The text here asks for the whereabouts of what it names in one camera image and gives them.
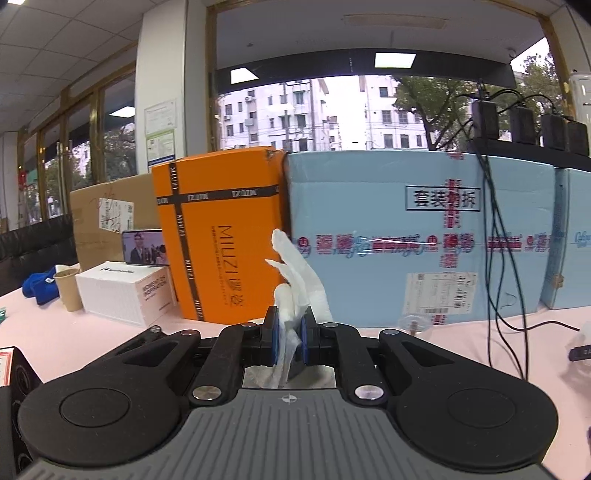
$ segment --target phone screen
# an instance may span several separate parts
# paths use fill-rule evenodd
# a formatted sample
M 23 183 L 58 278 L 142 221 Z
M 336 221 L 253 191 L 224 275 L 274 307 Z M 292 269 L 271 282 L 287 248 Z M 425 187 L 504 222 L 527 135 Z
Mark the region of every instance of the phone screen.
M 162 230 L 123 232 L 123 258 L 129 265 L 168 266 Z

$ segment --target cardboard box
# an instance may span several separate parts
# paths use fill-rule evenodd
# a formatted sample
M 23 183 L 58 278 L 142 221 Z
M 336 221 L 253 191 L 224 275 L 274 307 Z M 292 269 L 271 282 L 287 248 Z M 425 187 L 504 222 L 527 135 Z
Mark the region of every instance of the cardboard box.
M 151 174 L 75 190 L 70 203 L 82 271 L 123 261 L 122 231 L 160 228 Z
M 554 227 L 542 301 L 551 309 L 591 305 L 591 173 L 556 169 Z
M 395 326 L 412 313 L 433 323 L 487 318 L 485 246 L 493 250 L 494 298 L 504 239 L 491 238 L 489 201 L 484 239 L 482 170 L 474 155 L 307 152 L 290 154 L 288 162 L 293 239 L 322 280 L 335 322 Z M 490 163 L 532 313 L 548 260 L 554 169 L 511 158 Z M 506 249 L 499 306 L 503 316 L 521 313 Z
M 177 297 L 187 319 L 234 324 L 264 317 L 282 282 L 271 233 L 282 229 L 284 153 L 244 148 L 152 170 Z
M 175 305 L 166 267 L 105 262 L 76 283 L 87 312 L 133 325 L 149 326 Z

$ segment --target light blue box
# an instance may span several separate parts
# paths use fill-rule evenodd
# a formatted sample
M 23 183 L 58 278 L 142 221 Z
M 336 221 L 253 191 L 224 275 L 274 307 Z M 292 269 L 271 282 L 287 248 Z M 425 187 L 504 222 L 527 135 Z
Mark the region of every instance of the light blue box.
M 409 309 L 419 307 L 436 323 L 487 318 L 483 175 L 474 155 L 307 152 L 290 154 L 288 162 L 293 240 L 322 280 L 335 321 L 357 327 L 392 326 Z M 548 260 L 554 169 L 510 158 L 491 157 L 490 163 L 531 313 L 540 300 Z M 490 232 L 490 202 L 486 204 Z M 489 238 L 491 246 L 499 246 L 493 242 Z M 506 251 L 505 261 L 499 311 L 512 316 L 521 308 Z M 501 265 L 497 250 L 491 275 L 494 295 Z M 456 277 L 450 287 L 442 275 L 419 277 L 452 272 L 476 274 L 472 302 L 470 289 L 461 285 L 466 278 Z M 434 285 L 433 294 L 427 294 Z M 436 301 L 436 294 L 450 292 L 453 298 Z M 431 304 L 441 308 L 434 310 Z
M 542 301 L 551 309 L 591 305 L 591 173 L 556 170 L 554 227 Z

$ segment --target white pillar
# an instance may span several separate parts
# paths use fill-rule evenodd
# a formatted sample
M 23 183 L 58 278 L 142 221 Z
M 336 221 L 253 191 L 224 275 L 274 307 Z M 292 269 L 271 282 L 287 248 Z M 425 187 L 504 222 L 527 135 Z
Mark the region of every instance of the white pillar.
M 17 133 L 0 137 L 0 218 L 8 219 L 8 229 L 18 228 Z
M 139 173 L 148 171 L 147 141 L 158 129 L 174 132 L 176 158 L 207 151 L 205 19 L 201 0 L 168 0 L 144 15 L 135 78 Z M 168 133 L 151 144 L 172 154 L 170 140 Z

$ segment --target building window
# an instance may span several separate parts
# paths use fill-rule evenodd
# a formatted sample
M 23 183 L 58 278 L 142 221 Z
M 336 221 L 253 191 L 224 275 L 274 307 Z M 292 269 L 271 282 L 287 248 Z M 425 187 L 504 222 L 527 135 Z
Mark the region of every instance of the building window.
M 306 126 L 305 115 L 296 115 L 295 119 L 297 120 L 297 128 L 304 128 Z

